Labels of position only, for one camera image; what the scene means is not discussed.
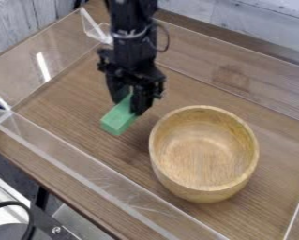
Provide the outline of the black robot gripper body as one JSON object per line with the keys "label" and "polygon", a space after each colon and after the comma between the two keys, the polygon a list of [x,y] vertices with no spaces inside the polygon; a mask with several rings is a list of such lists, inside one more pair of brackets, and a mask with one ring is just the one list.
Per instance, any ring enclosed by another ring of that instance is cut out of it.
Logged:
{"label": "black robot gripper body", "polygon": [[115,37],[112,48],[98,50],[98,69],[106,75],[126,76],[130,89],[135,85],[151,85],[154,98],[162,96],[166,81],[166,75],[155,65],[155,57],[160,52],[156,40],[156,30],[147,30],[136,37]]}

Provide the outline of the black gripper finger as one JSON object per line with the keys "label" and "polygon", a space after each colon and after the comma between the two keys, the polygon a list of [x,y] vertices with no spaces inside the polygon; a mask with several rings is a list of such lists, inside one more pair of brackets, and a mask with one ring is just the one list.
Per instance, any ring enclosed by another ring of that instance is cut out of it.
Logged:
{"label": "black gripper finger", "polygon": [[132,87],[130,110],[135,115],[142,115],[151,107],[154,101],[152,86],[135,85]]}
{"label": "black gripper finger", "polygon": [[126,76],[118,77],[107,74],[107,87],[110,89],[110,97],[115,104],[118,104],[130,94],[130,83]]}

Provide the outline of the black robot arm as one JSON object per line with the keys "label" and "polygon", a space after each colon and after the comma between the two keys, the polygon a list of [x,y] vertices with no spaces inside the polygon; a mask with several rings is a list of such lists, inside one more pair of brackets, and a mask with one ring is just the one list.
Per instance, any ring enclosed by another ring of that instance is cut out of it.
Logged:
{"label": "black robot arm", "polygon": [[106,74],[112,102],[131,95],[130,112],[142,115],[162,97],[166,82],[155,65],[158,0],[106,0],[106,7],[112,48],[98,50],[98,69]]}

